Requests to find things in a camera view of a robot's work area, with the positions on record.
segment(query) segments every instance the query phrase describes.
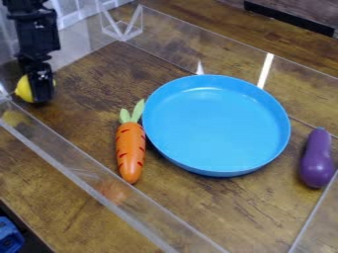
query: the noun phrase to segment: carrot leaves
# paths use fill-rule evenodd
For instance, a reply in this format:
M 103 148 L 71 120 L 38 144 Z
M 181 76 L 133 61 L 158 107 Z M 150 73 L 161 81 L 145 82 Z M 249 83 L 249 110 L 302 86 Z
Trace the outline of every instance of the carrot leaves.
M 127 109 L 122 109 L 120 111 L 120 123 L 137 123 L 142 117 L 143 114 L 143 110 L 145 110 L 145 99 L 142 99 L 139 101 L 139 103 L 137 104 L 135 108 L 134 108 L 134 112 L 133 112 L 133 116 L 129 112 Z

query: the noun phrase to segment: wood grain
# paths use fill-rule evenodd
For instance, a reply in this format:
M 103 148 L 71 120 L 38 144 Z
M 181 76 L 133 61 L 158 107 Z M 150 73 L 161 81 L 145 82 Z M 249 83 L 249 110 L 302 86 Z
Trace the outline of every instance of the wood grain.
M 0 128 L 0 199 L 55 252 L 161 252 Z
M 219 1 L 243 8 L 243 0 Z M 334 0 L 250 0 L 250 2 L 338 29 L 338 3 Z
M 338 76 L 338 41 L 217 1 L 142 0 L 199 27 Z
M 324 37 L 215 2 L 147 3 L 203 28 L 337 74 L 337 43 Z M 48 104 L 19 103 L 118 172 L 114 137 L 119 109 L 133 108 L 162 84 L 189 74 L 115 42 L 56 73 L 56 98 Z M 300 112 L 294 108 L 293 113 L 305 121 L 313 120 L 316 125 L 325 121 L 337 130 L 329 117 L 334 109 L 328 111 L 337 101 L 334 84 L 325 84 L 321 79 L 314 85 L 318 78 L 302 79 L 285 65 L 277 69 L 275 76 L 277 80 L 286 80 L 285 84 L 269 83 L 267 89 L 283 98 L 285 106 L 291 110 L 293 104 L 300 103 L 290 94 L 297 92 L 301 99 L 309 91 L 304 107 Z M 322 109 L 310 104 L 317 93 L 329 100 Z M 305 106 L 318 110 L 318 114 L 304 117 Z M 291 126 L 290 144 L 277 161 L 259 172 L 231 180 L 187 173 L 149 144 L 145 175 L 137 187 L 231 252 L 285 252 L 318 201 L 321 191 L 309 190 L 297 179 L 297 161 L 312 128 L 298 121 L 291 121 Z M 0 165 L 2 199 L 56 251 L 159 251 L 11 135 L 4 133 L 0 143 L 2 161 L 6 161 Z M 337 141 L 334 157 L 338 157 Z
M 157 87 L 186 74 L 115 42 L 58 73 L 58 96 L 47 106 L 23 106 L 118 173 L 112 139 L 119 109 L 133 108 Z M 321 192 L 297 180 L 312 128 L 296 121 L 291 125 L 291 141 L 279 159 L 231 180 L 187 173 L 149 146 L 137 187 L 231 252 L 286 251 L 317 203 Z

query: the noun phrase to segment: orange carrot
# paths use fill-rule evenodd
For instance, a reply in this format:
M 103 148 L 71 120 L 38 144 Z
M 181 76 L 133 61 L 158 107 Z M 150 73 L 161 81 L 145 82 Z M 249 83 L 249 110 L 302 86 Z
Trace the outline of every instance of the orange carrot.
M 120 112 L 122 125 L 116 131 L 116 158 L 122 178 L 135 184 L 142 177 L 145 156 L 146 156 L 146 133 L 138 124 L 145 109 L 142 100 L 133 113 L 126 109 Z

